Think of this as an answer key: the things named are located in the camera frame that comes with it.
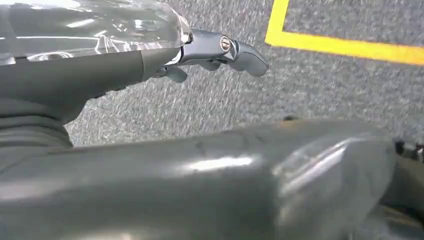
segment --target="transparent plastic cover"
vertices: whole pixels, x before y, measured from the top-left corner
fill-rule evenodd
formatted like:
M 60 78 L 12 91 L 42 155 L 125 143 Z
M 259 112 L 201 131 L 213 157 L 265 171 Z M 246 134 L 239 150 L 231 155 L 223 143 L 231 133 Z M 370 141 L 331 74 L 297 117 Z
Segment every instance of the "transparent plastic cover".
M 178 48 L 190 27 L 154 0 L 1 0 L 0 65 Z

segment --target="yellow tape line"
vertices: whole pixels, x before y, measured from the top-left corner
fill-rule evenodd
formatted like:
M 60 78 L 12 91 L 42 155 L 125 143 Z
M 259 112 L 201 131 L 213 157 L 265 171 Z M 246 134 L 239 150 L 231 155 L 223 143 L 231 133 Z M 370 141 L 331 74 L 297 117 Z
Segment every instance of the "yellow tape line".
M 283 26 L 288 6 L 289 0 L 274 1 L 265 38 L 265 42 L 271 46 L 424 65 L 424 47 L 284 32 Z

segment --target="screw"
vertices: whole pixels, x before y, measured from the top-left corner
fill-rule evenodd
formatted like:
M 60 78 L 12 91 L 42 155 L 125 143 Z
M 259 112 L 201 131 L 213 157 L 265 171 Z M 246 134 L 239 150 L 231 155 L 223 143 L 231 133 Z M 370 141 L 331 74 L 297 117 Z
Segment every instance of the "screw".
M 231 47 L 231 41 L 227 36 L 222 36 L 220 39 L 220 46 L 224 52 L 228 52 Z

